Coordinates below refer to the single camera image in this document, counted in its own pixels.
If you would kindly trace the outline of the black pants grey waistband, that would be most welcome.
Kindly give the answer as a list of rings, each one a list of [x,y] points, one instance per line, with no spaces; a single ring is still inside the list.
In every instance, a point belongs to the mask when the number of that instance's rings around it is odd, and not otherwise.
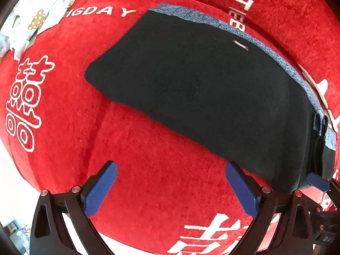
[[[335,133],[299,73],[265,44],[210,15],[161,3],[94,60],[85,79],[276,191],[334,172]]]

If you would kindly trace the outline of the red blanket white lettering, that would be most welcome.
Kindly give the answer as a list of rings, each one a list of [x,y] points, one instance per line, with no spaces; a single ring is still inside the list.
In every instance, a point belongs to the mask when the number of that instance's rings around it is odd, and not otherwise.
[[[1,27],[19,0],[1,0]],[[85,79],[89,65],[151,8],[187,7],[221,20],[279,54],[307,82],[335,133],[339,179],[339,0],[75,0],[59,24],[14,60],[1,58],[1,142],[33,187],[65,193],[113,161],[118,175],[90,217],[128,254],[230,254],[252,217],[227,182],[230,162]],[[335,206],[308,183],[280,192],[303,216],[308,199]]]

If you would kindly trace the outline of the white floral patterned cloth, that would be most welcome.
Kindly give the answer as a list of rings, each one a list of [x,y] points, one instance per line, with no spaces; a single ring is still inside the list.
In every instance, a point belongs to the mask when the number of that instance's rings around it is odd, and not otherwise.
[[[37,35],[59,24],[75,0],[19,0],[1,27],[1,58],[14,51],[14,60],[33,45]]]

